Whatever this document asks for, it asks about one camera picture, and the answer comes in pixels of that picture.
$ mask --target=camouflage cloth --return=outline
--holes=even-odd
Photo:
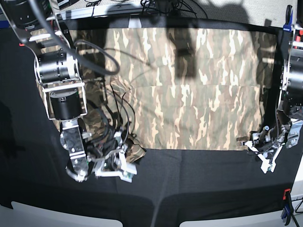
[[[129,114],[132,140],[141,147],[242,150],[245,147],[239,147],[237,140],[260,128],[264,93],[271,87],[274,35],[195,28],[115,28],[71,34],[105,48],[119,62],[120,73],[103,82],[94,81],[99,75],[84,68],[84,78],[90,80],[86,92],[112,119],[118,112],[116,103],[104,90],[113,88]],[[114,69],[97,51],[85,56],[90,55],[108,70]],[[125,125],[123,110],[121,115],[117,122]],[[102,128],[100,118],[90,114],[86,118],[90,128]]]

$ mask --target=black table surface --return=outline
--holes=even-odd
[[[114,18],[112,23],[110,20],[102,25],[100,18],[67,24],[71,29],[128,25],[126,18]],[[220,21],[167,21],[151,23],[142,18],[145,27],[264,29]],[[279,49],[285,39],[281,30],[266,31],[280,37]],[[124,227],[174,227],[184,221],[234,218],[282,209],[284,190],[292,187],[301,161],[303,140],[291,149],[282,149],[274,173],[264,174],[260,160],[245,151],[148,149],[137,165],[138,175],[132,183],[95,177],[75,182],[65,172],[68,153],[61,147],[59,132],[47,119],[36,89],[34,56],[18,44],[11,29],[0,30],[2,206],[11,207],[10,203],[16,201],[70,214],[117,219]],[[281,71],[283,54],[276,52],[276,77]]]

